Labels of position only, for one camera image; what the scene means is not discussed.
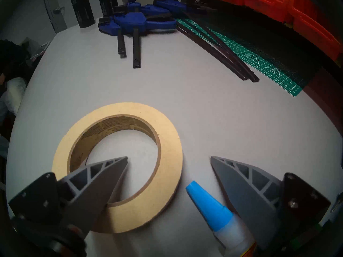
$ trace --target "masking tape roll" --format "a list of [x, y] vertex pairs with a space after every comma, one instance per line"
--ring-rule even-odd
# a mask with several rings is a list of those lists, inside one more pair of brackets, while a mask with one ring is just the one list
[[96, 232], [126, 232], [152, 220], [167, 206], [181, 177], [182, 147], [170, 120], [150, 106], [124, 102], [94, 110], [70, 128], [53, 158], [52, 172], [57, 180], [78, 169], [105, 136], [128, 129], [141, 131], [155, 141], [155, 169], [133, 196], [107, 204], [92, 228]]

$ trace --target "door handle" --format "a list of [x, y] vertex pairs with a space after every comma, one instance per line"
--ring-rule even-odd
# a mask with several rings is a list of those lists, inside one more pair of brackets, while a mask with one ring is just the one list
[[56, 7], [56, 8], [53, 10], [53, 13], [54, 13], [54, 14], [60, 14], [62, 9], [64, 9], [64, 6], [62, 6], [62, 7], [60, 7], [60, 8]]

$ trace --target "blue bottle cap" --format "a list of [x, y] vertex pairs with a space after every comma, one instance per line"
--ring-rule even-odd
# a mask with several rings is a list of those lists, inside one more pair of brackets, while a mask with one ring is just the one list
[[220, 230], [231, 220], [233, 213], [195, 181], [186, 187], [186, 191], [213, 231]]

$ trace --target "black cylinder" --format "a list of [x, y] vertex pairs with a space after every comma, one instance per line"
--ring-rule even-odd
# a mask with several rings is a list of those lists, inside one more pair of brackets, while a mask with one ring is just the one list
[[71, 0], [71, 4], [81, 28], [95, 24], [89, 0]]

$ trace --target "white table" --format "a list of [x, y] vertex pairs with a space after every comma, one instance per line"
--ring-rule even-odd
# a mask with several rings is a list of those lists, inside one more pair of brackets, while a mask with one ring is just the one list
[[[90, 232], [89, 256], [220, 256], [185, 191], [196, 180], [224, 202], [211, 155], [260, 167], [278, 179], [295, 173], [331, 202], [343, 191], [342, 136], [304, 92], [292, 97], [255, 69], [258, 83], [242, 81], [179, 32], [142, 37], [140, 69], [132, 68], [132, 38], [125, 37], [125, 44], [128, 57], [121, 60], [116, 38], [100, 33], [96, 24], [57, 34], [27, 87], [9, 146], [8, 201], [51, 171], [62, 137], [99, 107], [139, 102], [174, 124], [184, 152], [175, 198], [134, 231]], [[101, 160], [101, 153], [92, 155]]]

